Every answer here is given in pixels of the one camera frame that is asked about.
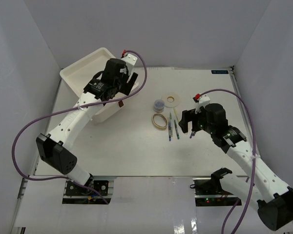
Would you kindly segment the wide white foam tape roll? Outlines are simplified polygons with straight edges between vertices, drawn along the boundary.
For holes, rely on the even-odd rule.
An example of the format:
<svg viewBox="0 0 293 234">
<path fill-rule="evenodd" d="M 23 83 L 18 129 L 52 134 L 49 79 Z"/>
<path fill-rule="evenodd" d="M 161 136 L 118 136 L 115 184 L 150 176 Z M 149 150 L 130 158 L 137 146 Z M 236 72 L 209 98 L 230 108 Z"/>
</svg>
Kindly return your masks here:
<svg viewBox="0 0 293 234">
<path fill-rule="evenodd" d="M 167 108 L 175 108 L 181 102 L 179 95 L 175 92 L 168 92 L 163 94 L 161 96 L 161 100 L 164 102 L 164 106 Z"/>
</svg>

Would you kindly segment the green gel pen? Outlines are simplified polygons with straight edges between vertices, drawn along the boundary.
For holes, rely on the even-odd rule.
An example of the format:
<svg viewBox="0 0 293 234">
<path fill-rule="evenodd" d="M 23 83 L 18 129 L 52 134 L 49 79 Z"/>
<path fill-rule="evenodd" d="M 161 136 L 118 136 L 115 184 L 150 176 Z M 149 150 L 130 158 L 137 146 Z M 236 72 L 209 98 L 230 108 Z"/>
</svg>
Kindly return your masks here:
<svg viewBox="0 0 293 234">
<path fill-rule="evenodd" d="M 178 132 L 177 121 L 175 119 L 174 119 L 174 128 L 175 128 L 177 139 L 180 139 L 179 132 Z"/>
</svg>

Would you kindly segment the beige masking tape roll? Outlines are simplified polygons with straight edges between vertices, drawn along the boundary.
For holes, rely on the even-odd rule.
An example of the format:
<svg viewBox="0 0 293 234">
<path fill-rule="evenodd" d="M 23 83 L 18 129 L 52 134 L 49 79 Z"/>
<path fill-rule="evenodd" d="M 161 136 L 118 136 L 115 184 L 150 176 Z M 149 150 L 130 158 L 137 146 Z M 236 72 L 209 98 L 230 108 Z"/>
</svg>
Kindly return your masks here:
<svg viewBox="0 0 293 234">
<path fill-rule="evenodd" d="M 168 120 L 167 118 L 162 115 L 161 113 L 155 113 L 151 117 L 152 125 L 158 130 L 166 130 L 168 127 Z"/>
</svg>

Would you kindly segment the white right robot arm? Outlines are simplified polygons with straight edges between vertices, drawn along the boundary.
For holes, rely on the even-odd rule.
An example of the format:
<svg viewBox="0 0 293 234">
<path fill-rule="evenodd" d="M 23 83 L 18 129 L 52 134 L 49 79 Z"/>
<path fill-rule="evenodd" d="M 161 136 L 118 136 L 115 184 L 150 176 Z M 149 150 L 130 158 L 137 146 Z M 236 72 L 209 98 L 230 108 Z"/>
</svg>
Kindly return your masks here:
<svg viewBox="0 0 293 234">
<path fill-rule="evenodd" d="M 238 128 L 229 125 L 222 105 L 212 103 L 183 111 L 179 121 L 183 133 L 188 132 L 189 123 L 192 124 L 192 135 L 198 131 L 208 133 L 213 143 L 250 178 L 250 182 L 245 183 L 233 176 L 231 170 L 221 168 L 211 174 L 208 182 L 214 193 L 220 195 L 226 191 L 237 196 L 255 209 L 260 220 L 272 231 L 293 221 L 293 188 L 253 152 L 251 144 Z"/>
</svg>

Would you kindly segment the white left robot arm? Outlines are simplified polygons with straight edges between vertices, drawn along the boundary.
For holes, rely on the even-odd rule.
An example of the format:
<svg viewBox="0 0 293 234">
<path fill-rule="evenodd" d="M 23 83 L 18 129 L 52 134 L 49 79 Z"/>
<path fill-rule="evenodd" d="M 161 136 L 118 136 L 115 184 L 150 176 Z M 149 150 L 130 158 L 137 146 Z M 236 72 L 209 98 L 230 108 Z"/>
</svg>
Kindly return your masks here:
<svg viewBox="0 0 293 234">
<path fill-rule="evenodd" d="M 77 163 L 70 149 L 81 130 L 92 117 L 121 93 L 128 97 L 138 77 L 133 72 L 137 58 L 128 54 L 121 59 L 110 58 L 102 71 L 97 72 L 84 87 L 74 110 L 48 134 L 36 139 L 42 161 L 77 183 L 77 189 L 87 195 L 93 190 L 91 174 Z"/>
</svg>

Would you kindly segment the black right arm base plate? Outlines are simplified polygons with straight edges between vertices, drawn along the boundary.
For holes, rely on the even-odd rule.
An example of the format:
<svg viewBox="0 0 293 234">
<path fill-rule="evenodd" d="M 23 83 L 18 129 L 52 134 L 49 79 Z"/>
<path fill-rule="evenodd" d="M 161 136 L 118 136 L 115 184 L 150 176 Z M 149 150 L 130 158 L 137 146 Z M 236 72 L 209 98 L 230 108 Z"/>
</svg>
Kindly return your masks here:
<svg viewBox="0 0 293 234">
<path fill-rule="evenodd" d="M 195 190 L 196 195 L 219 195 L 221 198 L 232 195 L 213 185 L 213 183 L 210 182 L 210 178 L 195 178 L 189 187 Z"/>
</svg>

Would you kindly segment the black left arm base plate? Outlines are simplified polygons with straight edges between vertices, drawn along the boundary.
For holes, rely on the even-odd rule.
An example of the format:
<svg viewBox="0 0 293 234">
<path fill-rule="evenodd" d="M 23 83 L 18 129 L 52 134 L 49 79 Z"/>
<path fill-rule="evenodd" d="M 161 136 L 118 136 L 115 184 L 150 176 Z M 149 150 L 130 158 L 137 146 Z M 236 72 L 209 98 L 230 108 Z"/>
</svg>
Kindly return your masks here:
<svg viewBox="0 0 293 234">
<path fill-rule="evenodd" d="M 96 190 L 100 195 L 106 196 L 108 195 L 108 180 L 94 180 L 90 183 L 89 188 Z M 68 181 L 66 183 L 66 189 L 64 192 L 66 196 L 98 196 L 94 193 L 93 190 L 82 188 L 81 186 L 76 185 L 72 181 Z"/>
</svg>

